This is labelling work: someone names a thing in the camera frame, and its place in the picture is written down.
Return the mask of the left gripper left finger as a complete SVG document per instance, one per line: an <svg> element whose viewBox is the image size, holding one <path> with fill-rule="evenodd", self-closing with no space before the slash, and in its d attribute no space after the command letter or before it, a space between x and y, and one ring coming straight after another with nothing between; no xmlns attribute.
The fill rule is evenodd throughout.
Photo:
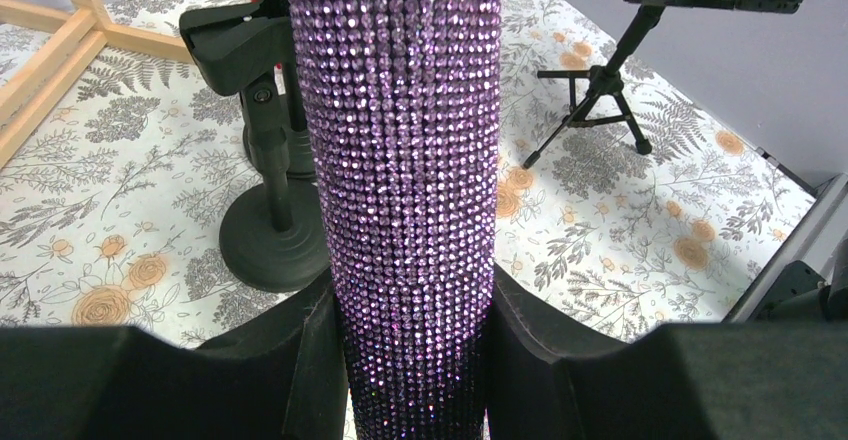
<svg viewBox="0 0 848 440"><path fill-rule="evenodd" d="M139 328L1 332L5 439L339 439L347 377L329 272L194 349Z"/></svg>

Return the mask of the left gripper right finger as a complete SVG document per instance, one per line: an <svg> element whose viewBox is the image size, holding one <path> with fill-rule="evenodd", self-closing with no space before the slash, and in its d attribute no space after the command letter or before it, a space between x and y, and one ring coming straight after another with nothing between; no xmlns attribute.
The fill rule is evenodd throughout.
<svg viewBox="0 0 848 440"><path fill-rule="evenodd" d="M666 323L633 343L497 269L486 332L495 439L843 439L843 323Z"/></svg>

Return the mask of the black tripod shock-mount stand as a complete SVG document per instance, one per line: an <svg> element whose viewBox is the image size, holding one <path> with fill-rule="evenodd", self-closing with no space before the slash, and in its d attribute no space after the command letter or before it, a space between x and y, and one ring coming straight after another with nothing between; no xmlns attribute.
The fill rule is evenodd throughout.
<svg viewBox="0 0 848 440"><path fill-rule="evenodd" d="M532 168L553 140L566 128L593 128L624 122L635 141L640 155L652 152L651 142L643 134L627 100L624 97L624 81L620 70L634 54L648 33L660 22L664 6L642 5L625 30L609 61L604 65L593 65L583 70L539 70L538 79L567 79L569 82L569 111L554 132L522 163L522 168ZM611 97L620 113L615 116L588 119L587 116L604 97Z"/></svg>

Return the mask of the purple glitter microphone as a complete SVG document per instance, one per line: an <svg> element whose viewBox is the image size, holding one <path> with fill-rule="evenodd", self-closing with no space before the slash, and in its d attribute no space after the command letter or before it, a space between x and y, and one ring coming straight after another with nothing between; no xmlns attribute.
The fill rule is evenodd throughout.
<svg viewBox="0 0 848 440"><path fill-rule="evenodd" d="M361 439L478 439L501 0L289 0Z"/></svg>

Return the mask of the black round-base mic stand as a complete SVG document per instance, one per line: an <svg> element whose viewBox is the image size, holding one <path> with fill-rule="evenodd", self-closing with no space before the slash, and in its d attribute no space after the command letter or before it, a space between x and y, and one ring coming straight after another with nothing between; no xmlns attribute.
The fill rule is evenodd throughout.
<svg viewBox="0 0 848 440"><path fill-rule="evenodd" d="M287 110L282 122L289 153L287 176L289 179L314 182L313 153L296 69L293 65L280 65L274 72L279 99Z"/></svg>

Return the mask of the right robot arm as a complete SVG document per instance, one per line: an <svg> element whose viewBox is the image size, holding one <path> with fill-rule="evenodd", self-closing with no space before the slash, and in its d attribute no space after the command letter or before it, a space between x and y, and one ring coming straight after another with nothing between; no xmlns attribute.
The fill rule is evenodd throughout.
<svg viewBox="0 0 848 440"><path fill-rule="evenodd" d="M793 14L804 0L624 0L659 17L666 7ZM833 177L725 319L847 318L847 176Z"/></svg>

